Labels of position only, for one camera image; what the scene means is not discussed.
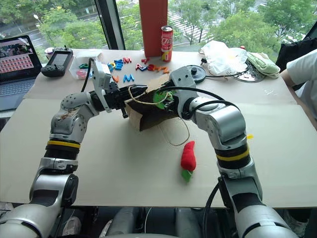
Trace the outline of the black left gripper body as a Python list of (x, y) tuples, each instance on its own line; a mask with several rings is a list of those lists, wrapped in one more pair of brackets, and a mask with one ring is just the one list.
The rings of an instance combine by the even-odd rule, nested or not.
[(110, 109), (125, 111), (125, 101), (130, 99), (128, 87), (119, 88), (116, 82), (111, 82), (105, 92), (105, 100)]

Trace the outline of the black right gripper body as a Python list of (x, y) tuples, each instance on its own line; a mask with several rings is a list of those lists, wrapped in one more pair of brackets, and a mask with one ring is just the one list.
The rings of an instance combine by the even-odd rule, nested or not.
[(180, 99), (178, 95), (168, 93), (167, 98), (163, 101), (163, 107), (166, 111), (178, 113)]

